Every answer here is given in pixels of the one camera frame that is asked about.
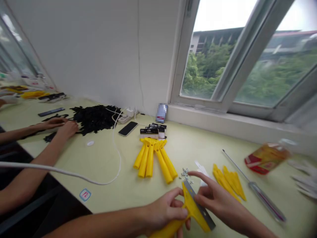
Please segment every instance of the smartphone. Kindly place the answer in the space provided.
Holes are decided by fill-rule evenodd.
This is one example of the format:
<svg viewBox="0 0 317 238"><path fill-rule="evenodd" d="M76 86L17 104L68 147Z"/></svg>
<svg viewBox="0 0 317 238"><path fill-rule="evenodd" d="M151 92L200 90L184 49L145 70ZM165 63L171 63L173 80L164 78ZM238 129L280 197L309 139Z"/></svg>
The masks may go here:
<svg viewBox="0 0 317 238"><path fill-rule="evenodd" d="M59 112L59 111L63 111L63 110L65 110L65 108L60 107L60 108L57 108L57 109L54 109L54 110L51 110L51 111L39 113L38 115L40 117L42 117L42 116L47 116L47 115L50 115L50 114L53 114L53 113L56 113L56 112Z"/></svg>
<svg viewBox="0 0 317 238"><path fill-rule="evenodd" d="M136 128L138 124L136 122L129 122L121 131L119 131L119 134L122 136L127 136L130 134L131 131L133 131L134 128Z"/></svg>

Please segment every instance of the hand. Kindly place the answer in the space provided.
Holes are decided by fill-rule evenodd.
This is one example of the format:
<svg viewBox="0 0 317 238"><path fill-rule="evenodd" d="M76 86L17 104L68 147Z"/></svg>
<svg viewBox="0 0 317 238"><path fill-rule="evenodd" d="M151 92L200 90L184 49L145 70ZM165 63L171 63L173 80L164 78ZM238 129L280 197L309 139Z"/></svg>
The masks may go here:
<svg viewBox="0 0 317 238"><path fill-rule="evenodd" d="M39 131L63 126L68 120L64 117L55 117L46 122L34 125Z"/></svg>
<svg viewBox="0 0 317 238"><path fill-rule="evenodd" d="M183 202L176 200L178 195L184 196L183 190L179 187L167 192L155 202L145 206L147 214L147 227L146 235L150 236L156 230L160 230L165 227L172 220L184 220L188 211L185 208L181 208ZM191 220L188 219L185 222L186 228L190 230ZM183 230L180 228L177 231L177 238L183 237Z"/></svg>
<svg viewBox="0 0 317 238"><path fill-rule="evenodd" d="M190 171L188 175L201 178L208 185L199 188L195 201L210 210L231 229L246 234L251 221L257 219L212 179L196 171Z"/></svg>
<svg viewBox="0 0 317 238"><path fill-rule="evenodd" d="M61 128L58 129L55 137L64 138L68 140L78 131L78 124L74 121L68 121Z"/></svg>

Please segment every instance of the yellow scraper tool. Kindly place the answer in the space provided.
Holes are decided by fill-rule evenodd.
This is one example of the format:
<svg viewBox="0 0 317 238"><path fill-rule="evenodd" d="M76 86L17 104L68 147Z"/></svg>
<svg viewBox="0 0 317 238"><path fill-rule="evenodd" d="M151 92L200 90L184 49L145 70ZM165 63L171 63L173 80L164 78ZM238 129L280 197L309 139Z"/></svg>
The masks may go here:
<svg viewBox="0 0 317 238"><path fill-rule="evenodd" d="M163 229L154 232L150 238L163 238L163 237L174 237L177 230L185 223L185 221L193 217L197 223L201 226L204 232L209 232L215 228L215 223L209 216L205 208L197 204L194 200L196 195L189 182L186 180L183 182L183 192L185 203L183 208L188 210L188 215L185 220L174 220L167 224Z"/></svg>

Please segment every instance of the plastic bottle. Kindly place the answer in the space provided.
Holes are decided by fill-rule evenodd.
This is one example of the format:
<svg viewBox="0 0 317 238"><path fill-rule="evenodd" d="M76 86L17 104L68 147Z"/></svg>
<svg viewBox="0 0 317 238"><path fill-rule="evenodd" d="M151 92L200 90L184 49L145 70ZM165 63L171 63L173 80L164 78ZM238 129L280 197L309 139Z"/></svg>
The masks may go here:
<svg viewBox="0 0 317 238"><path fill-rule="evenodd" d="M290 158L292 156L290 147L295 145L297 145L296 142L288 139L281 139L278 143L265 143L248 155L244 162L249 169L265 175Z"/></svg>

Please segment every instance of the green foliage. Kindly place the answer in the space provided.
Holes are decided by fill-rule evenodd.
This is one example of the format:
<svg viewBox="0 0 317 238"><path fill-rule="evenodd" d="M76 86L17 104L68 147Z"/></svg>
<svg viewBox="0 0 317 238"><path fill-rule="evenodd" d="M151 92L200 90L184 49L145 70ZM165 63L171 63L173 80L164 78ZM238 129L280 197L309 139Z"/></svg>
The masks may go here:
<svg viewBox="0 0 317 238"><path fill-rule="evenodd" d="M210 99L233 47L228 44L210 44L205 54L190 53L181 95ZM274 106L315 63L317 48L280 59L259 60L235 101Z"/></svg>
<svg viewBox="0 0 317 238"><path fill-rule="evenodd" d="M274 106L317 63L317 48L267 65L258 61L235 101Z"/></svg>
<svg viewBox="0 0 317 238"><path fill-rule="evenodd" d="M182 95L210 99L230 57L233 46L211 44L207 54L188 55Z"/></svg>

